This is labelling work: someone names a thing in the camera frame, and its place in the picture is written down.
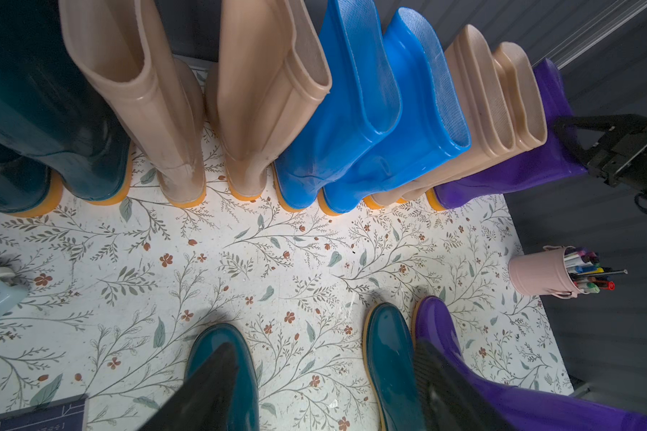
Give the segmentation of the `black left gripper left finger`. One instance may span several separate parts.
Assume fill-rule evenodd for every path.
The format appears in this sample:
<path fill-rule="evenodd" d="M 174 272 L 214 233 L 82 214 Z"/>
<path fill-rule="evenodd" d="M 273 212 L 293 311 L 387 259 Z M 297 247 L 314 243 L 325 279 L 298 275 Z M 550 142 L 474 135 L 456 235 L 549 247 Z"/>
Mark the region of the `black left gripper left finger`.
<path fill-rule="evenodd" d="M 222 344 L 140 430 L 227 430 L 237 354 Z"/>

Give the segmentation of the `purple front boot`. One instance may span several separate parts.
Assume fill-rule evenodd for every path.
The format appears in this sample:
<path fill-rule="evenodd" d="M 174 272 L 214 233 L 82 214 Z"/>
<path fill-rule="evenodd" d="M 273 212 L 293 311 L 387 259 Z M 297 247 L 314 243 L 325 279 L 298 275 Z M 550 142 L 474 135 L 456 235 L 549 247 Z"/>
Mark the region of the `purple front boot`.
<path fill-rule="evenodd" d="M 499 384 L 465 363 L 447 305 L 427 296 L 413 312 L 413 337 L 436 348 L 458 375 L 517 430 L 647 430 L 647 416 L 587 400 Z"/>
<path fill-rule="evenodd" d="M 561 72 L 551 59 L 534 67 L 534 76 L 543 102 L 546 124 L 573 116 L 566 98 Z M 514 156 L 484 171 L 457 181 L 438 185 L 426 192 L 430 206 L 444 211 L 464 206 L 479 197 L 527 190 L 535 186 L 588 172 L 550 131 L 541 147 Z"/>

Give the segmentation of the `blue rain boot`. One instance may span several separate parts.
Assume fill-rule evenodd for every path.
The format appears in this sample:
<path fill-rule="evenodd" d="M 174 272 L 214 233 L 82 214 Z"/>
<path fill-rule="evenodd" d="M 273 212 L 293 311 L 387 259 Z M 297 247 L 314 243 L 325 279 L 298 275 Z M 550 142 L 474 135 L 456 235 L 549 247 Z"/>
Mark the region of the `blue rain boot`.
<path fill-rule="evenodd" d="M 384 46 L 402 97 L 402 114 L 395 129 L 368 150 L 341 179 L 326 185 L 318 202 L 325 213 L 348 213 L 386 178 L 381 162 L 384 144 L 411 127 L 427 135 L 439 130 L 439 100 L 449 94 L 444 50 L 431 24 L 417 11 L 401 7 L 384 34 Z"/>
<path fill-rule="evenodd" d="M 331 1 L 319 39 L 332 87 L 312 118 L 273 164 L 287 211 L 320 199 L 330 214 L 348 213 L 372 192 L 357 162 L 400 120 L 402 98 L 372 1 Z"/>

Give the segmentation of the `dark green front boot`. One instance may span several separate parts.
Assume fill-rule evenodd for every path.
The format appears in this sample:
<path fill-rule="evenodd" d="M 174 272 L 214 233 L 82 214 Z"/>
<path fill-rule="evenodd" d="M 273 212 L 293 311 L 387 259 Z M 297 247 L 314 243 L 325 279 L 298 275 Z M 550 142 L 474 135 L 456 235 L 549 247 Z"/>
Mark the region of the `dark green front boot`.
<path fill-rule="evenodd" d="M 196 430 L 257 430 L 258 389 L 250 350 L 232 324 L 201 332 L 192 346 L 185 373 L 192 388 Z"/>
<path fill-rule="evenodd" d="M 411 332 L 400 310 L 380 303 L 367 315 L 362 352 L 382 430 L 424 430 Z"/>

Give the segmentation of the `blue rain boot back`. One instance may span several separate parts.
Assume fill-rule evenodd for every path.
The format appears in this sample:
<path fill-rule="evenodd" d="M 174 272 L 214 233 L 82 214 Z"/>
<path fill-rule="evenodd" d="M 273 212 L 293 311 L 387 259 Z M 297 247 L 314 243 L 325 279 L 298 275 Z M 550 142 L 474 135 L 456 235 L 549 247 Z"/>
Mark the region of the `blue rain boot back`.
<path fill-rule="evenodd" d="M 427 135 L 439 130 L 439 100 L 449 94 L 444 50 L 431 24 L 417 11 L 401 7 L 384 34 L 384 46 L 402 97 L 402 114 L 395 129 L 368 150 L 341 179 L 326 185 L 318 202 L 325 213 L 348 213 L 386 178 L 381 162 L 384 144 L 411 127 Z"/>

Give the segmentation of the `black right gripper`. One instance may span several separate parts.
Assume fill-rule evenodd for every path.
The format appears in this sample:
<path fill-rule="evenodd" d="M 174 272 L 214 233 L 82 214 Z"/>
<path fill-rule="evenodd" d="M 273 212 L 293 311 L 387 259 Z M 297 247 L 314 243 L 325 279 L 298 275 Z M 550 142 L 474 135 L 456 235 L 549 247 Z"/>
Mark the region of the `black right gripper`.
<path fill-rule="evenodd" d="M 553 121 L 553 133 L 589 174 L 647 197 L 647 117 L 560 117 Z"/>

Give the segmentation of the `dark green boot back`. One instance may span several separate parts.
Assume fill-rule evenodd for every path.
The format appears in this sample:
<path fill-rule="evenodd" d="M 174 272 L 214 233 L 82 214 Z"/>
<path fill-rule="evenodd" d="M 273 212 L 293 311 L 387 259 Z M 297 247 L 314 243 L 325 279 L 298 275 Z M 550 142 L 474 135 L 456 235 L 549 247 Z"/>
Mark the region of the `dark green boot back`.
<path fill-rule="evenodd" d="M 0 1 L 0 144 L 93 205 L 129 192 L 131 140 L 68 55 L 55 1 Z"/>

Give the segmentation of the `blue rain boot front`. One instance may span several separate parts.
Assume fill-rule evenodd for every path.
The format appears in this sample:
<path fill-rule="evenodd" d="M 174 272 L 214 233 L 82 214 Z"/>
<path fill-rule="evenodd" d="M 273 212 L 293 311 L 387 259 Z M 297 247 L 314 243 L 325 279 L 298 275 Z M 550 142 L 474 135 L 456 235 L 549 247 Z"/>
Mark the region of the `blue rain boot front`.
<path fill-rule="evenodd" d="M 348 213 L 372 192 L 357 162 L 400 120 L 402 98 L 372 1 L 331 1 L 319 39 L 332 87 L 312 118 L 273 164 L 287 211 L 320 199 L 330 214 Z"/>

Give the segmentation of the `beige rain boot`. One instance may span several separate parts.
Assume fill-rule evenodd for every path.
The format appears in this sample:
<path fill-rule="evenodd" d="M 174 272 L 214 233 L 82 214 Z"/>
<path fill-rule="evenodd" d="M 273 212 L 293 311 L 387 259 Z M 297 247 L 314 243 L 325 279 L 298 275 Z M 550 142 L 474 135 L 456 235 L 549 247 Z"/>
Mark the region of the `beige rain boot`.
<path fill-rule="evenodd" d="M 470 150 L 395 194 L 412 201 L 433 187 L 483 172 L 546 143 L 546 117 L 526 52 L 505 41 L 494 51 L 468 25 L 446 51 L 472 137 Z"/>
<path fill-rule="evenodd" d="M 427 135 L 414 126 L 384 144 L 380 160 L 386 165 L 386 178 L 366 195 L 370 208 L 417 199 L 513 153 L 516 135 L 503 79 L 512 77 L 514 64 L 506 48 L 501 45 L 491 52 L 471 24 L 460 31 L 445 52 L 449 94 L 439 100 L 437 134 Z"/>
<path fill-rule="evenodd" d="M 173 56 L 156 4 L 61 1 L 59 13 L 68 54 L 154 165 L 167 200 L 201 204 L 203 92 Z"/>
<path fill-rule="evenodd" d="M 222 3 L 219 62 L 205 93 L 234 197 L 260 197 L 268 167 L 331 87 L 332 73 L 304 2 Z"/>

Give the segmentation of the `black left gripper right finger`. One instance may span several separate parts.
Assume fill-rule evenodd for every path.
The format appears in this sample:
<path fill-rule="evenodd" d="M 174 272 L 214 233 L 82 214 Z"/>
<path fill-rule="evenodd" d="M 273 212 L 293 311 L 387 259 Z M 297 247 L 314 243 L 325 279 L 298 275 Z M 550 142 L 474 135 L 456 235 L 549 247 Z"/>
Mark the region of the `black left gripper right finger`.
<path fill-rule="evenodd" d="M 514 429 L 428 341 L 415 343 L 413 370 L 427 429 Z"/>

